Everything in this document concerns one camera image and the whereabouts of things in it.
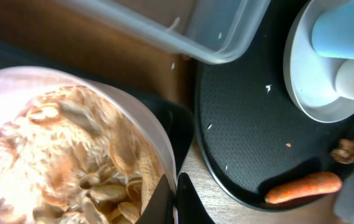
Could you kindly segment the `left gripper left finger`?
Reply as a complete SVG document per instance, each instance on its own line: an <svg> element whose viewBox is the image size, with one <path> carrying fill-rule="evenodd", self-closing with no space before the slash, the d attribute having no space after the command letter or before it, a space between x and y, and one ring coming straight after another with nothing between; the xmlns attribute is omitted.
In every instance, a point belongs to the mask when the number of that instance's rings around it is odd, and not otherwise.
<svg viewBox="0 0 354 224"><path fill-rule="evenodd" d="M173 224L173 194L168 179L162 175L147 207L136 224Z"/></svg>

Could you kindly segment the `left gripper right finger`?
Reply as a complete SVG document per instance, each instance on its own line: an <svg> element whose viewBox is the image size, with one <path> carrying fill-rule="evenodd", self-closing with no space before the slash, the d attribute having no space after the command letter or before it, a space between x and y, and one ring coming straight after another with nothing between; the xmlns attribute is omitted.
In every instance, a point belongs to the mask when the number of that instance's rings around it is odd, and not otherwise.
<svg viewBox="0 0 354 224"><path fill-rule="evenodd" d="M179 224L215 224L204 208L190 177L180 173L177 189Z"/></svg>

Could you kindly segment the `rice and peanut scraps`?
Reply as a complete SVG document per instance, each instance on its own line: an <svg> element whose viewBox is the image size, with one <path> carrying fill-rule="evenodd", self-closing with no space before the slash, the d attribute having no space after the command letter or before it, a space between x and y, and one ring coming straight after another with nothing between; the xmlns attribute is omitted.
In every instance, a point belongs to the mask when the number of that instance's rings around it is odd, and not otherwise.
<svg viewBox="0 0 354 224"><path fill-rule="evenodd" d="M136 223L160 177L143 133L82 85L35 97L0 127L1 223Z"/></svg>

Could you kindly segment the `orange carrot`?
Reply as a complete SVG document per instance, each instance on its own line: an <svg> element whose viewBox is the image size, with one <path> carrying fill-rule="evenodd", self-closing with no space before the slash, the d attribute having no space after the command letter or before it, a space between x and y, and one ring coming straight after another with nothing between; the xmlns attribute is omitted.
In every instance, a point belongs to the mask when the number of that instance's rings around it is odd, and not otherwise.
<svg viewBox="0 0 354 224"><path fill-rule="evenodd" d="M342 186L343 182L338 175L323 171L278 185L271 189L264 199L267 203L279 204L302 197L331 194L338 192Z"/></svg>

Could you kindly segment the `brown food scrap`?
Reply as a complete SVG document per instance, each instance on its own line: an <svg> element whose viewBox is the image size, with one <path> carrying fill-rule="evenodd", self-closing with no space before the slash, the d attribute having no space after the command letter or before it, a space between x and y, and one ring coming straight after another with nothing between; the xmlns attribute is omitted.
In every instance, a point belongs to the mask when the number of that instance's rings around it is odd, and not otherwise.
<svg viewBox="0 0 354 224"><path fill-rule="evenodd" d="M354 163L354 140L341 139L338 142L338 147L330 153L331 157L341 164Z"/></svg>

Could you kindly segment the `pink bowl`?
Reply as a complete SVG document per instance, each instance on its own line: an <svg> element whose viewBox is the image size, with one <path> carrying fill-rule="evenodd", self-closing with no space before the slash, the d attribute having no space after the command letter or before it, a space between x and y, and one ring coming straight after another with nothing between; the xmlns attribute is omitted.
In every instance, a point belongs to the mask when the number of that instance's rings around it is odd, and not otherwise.
<svg viewBox="0 0 354 224"><path fill-rule="evenodd" d="M130 119L151 143L161 177L165 174L170 188L174 188L175 159L165 129L145 105L117 88L50 68L3 68L0 69L0 127L13 120L35 97L63 86L77 85L85 86L102 96Z"/></svg>

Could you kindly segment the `blue cup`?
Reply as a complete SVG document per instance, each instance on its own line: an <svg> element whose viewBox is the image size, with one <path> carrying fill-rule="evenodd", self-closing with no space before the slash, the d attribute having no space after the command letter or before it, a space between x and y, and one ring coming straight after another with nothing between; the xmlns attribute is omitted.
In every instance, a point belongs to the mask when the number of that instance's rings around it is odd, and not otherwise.
<svg viewBox="0 0 354 224"><path fill-rule="evenodd" d="M323 57L354 59L354 1L320 15L312 29L312 46Z"/></svg>

